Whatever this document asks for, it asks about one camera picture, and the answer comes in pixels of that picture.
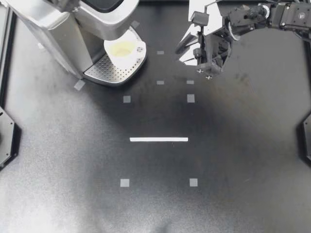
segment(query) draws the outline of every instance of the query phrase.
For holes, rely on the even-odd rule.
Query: black table surface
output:
[[[5,109],[22,136],[0,172],[1,233],[310,232],[311,167],[297,131],[311,110],[304,44],[249,33],[207,80],[175,61],[187,16],[186,4],[139,6],[147,63],[127,85],[86,81],[81,91],[18,22]],[[189,142],[129,141],[171,136]]]

